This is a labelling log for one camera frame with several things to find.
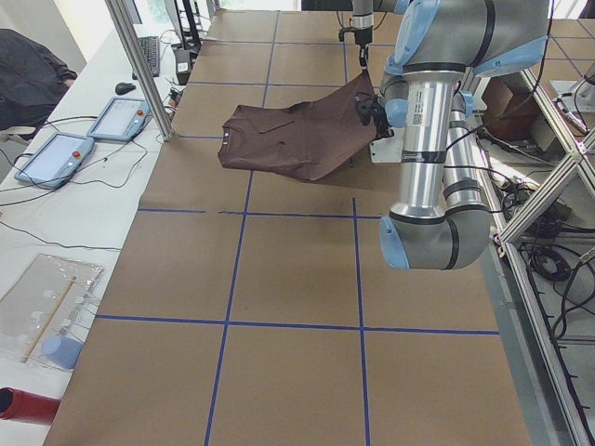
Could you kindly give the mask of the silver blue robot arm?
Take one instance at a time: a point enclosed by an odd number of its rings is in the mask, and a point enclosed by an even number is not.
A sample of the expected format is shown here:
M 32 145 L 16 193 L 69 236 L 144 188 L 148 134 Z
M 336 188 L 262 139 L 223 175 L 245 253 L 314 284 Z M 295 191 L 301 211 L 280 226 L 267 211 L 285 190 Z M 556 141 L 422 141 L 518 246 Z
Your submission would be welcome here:
M 367 69 L 368 46 L 373 42 L 375 12 L 403 14 L 409 4 L 409 1 L 355 0 L 351 2 L 350 23 L 341 32 L 354 35 L 355 44 L 359 47 L 359 65 L 363 70 Z
M 382 254 L 395 269 L 462 269 L 487 245 L 492 218 L 472 168 L 470 97 L 457 85 L 466 70 L 504 75 L 542 60 L 549 3 L 400 1 L 394 10 L 402 22 L 380 96 L 404 135 Z

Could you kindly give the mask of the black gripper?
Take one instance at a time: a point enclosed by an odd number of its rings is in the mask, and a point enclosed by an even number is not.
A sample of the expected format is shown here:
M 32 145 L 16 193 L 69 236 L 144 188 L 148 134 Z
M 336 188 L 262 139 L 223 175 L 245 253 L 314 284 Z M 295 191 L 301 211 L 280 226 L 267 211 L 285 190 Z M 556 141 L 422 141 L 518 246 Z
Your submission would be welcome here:
M 376 127 L 376 139 L 392 137 L 394 132 L 388 122 L 385 109 L 382 106 L 374 106 L 371 114 Z
M 367 70 L 369 60 L 368 45 L 373 42 L 373 29 L 356 29 L 354 35 L 355 43 L 360 47 L 358 55 L 359 66 L 361 67 L 361 70 Z

